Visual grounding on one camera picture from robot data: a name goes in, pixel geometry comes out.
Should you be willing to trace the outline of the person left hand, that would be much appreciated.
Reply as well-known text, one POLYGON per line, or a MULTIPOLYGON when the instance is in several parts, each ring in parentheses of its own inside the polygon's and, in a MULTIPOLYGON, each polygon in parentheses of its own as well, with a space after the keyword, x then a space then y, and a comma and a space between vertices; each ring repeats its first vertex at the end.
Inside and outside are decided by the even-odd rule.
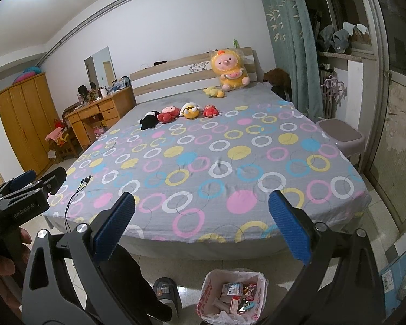
MULTIPOLYGON (((28 259, 31 253, 29 244, 32 243, 31 236, 28 231, 24 228, 19 229, 20 238, 22 240, 22 261, 24 264, 28 263, 28 259)), ((1 276, 11 276, 15 272, 14 262, 8 258, 0 256, 0 277, 1 276)))

